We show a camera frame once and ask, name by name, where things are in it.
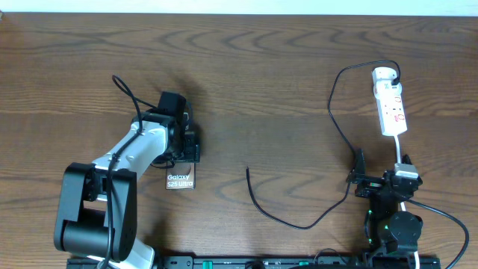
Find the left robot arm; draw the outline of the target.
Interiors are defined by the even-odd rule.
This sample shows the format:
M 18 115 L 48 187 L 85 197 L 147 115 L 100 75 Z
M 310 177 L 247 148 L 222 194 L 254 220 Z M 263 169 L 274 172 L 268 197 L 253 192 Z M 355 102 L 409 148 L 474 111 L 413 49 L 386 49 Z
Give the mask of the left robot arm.
M 137 237 L 137 182 L 153 164 L 171 170 L 199 162 L 190 112 L 150 110 L 103 156 L 64 171 L 53 234 L 57 250 L 97 268 L 155 268 L 158 254 Z

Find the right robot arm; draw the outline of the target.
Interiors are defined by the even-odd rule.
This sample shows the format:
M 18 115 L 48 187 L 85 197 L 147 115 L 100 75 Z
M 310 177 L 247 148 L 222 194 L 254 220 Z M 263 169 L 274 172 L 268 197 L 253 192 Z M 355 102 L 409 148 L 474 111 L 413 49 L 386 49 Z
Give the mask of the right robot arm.
M 406 210 L 404 202 L 423 184 L 414 165 L 404 156 L 382 176 L 366 174 L 362 150 L 356 151 L 347 182 L 356 185 L 355 196 L 369 200 L 364 232 L 370 249 L 363 253 L 368 268 L 420 268 L 418 239 L 423 221 Z

